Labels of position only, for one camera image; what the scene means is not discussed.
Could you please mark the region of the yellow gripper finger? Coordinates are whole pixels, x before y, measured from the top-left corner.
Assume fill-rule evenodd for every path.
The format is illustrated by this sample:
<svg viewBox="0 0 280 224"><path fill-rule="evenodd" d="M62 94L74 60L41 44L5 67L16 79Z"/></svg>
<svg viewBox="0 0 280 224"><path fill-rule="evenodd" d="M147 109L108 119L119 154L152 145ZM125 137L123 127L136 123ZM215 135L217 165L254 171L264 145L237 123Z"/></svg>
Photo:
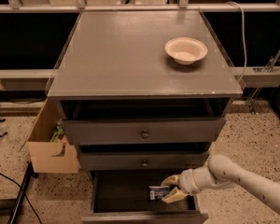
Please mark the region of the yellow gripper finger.
<svg viewBox="0 0 280 224"><path fill-rule="evenodd" d="M165 178L161 185L164 186L177 186L178 185L178 178L179 175L170 175L169 177Z"/></svg>
<svg viewBox="0 0 280 224"><path fill-rule="evenodd" d="M173 188L166 196L161 200L165 203L175 203L184 200L188 196L182 189L178 187Z"/></svg>

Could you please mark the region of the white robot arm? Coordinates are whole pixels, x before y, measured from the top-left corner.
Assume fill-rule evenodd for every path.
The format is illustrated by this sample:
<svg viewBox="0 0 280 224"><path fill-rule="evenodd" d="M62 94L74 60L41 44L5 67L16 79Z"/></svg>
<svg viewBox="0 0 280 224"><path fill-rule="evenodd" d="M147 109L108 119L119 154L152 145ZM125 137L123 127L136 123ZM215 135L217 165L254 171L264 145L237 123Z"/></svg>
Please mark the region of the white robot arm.
<svg viewBox="0 0 280 224"><path fill-rule="evenodd" d="M204 189L227 189L233 184L245 189L280 216L280 183L249 172L224 155L214 155L202 167L165 178L161 186L174 188L161 200L179 202Z"/></svg>

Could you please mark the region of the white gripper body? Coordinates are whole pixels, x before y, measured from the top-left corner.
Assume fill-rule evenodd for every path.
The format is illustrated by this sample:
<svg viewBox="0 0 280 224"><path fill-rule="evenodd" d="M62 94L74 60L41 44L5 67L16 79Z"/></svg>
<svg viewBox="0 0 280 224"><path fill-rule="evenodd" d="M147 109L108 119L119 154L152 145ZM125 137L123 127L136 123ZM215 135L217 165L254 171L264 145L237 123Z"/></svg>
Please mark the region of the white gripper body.
<svg viewBox="0 0 280 224"><path fill-rule="evenodd" d="M188 195L195 195L201 192L195 182L192 169L185 170L179 175L178 186Z"/></svg>

